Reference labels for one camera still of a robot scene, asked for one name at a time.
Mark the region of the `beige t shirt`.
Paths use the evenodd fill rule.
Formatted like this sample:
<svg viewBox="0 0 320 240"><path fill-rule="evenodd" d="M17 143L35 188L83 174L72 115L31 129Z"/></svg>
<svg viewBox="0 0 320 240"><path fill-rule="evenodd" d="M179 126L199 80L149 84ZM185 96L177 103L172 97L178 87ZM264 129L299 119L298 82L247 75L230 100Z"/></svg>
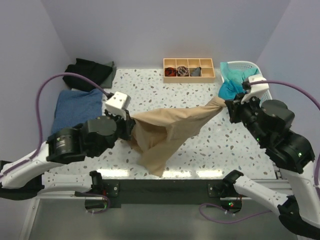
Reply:
<svg viewBox="0 0 320 240"><path fill-rule="evenodd" d="M202 127L226 107L225 100L213 97L206 105L191 108L157 108L135 114L129 144L141 154L137 163L161 177L171 156L197 136Z"/></svg>

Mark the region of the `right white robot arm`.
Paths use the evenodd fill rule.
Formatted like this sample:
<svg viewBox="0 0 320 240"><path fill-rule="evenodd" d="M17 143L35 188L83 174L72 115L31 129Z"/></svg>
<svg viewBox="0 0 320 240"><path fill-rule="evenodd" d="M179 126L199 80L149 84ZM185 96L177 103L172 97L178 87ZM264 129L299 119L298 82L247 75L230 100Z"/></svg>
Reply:
<svg viewBox="0 0 320 240"><path fill-rule="evenodd" d="M279 100L261 102L243 93L226 100L230 122L243 123L265 154L288 180L292 194L271 190L231 171L222 180L222 197L237 193L251 198L273 212L290 232L318 240L320 238L320 200L313 182L315 154L311 143L290 128L295 114Z"/></svg>

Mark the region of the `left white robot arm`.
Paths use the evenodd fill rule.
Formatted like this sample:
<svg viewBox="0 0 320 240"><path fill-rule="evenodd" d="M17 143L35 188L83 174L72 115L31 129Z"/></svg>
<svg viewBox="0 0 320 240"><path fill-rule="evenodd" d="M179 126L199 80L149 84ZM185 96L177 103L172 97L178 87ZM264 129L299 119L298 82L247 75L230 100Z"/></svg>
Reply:
<svg viewBox="0 0 320 240"><path fill-rule="evenodd" d="M118 139L130 140L135 124L128 111L125 117L106 114L61 129L41 143L39 149L17 161L1 161L1 198L21 201L59 191L99 196L104 184L102 175L95 170L88 174L61 176L48 171L82 162L86 157L99 157L107 149L112 149Z"/></svg>

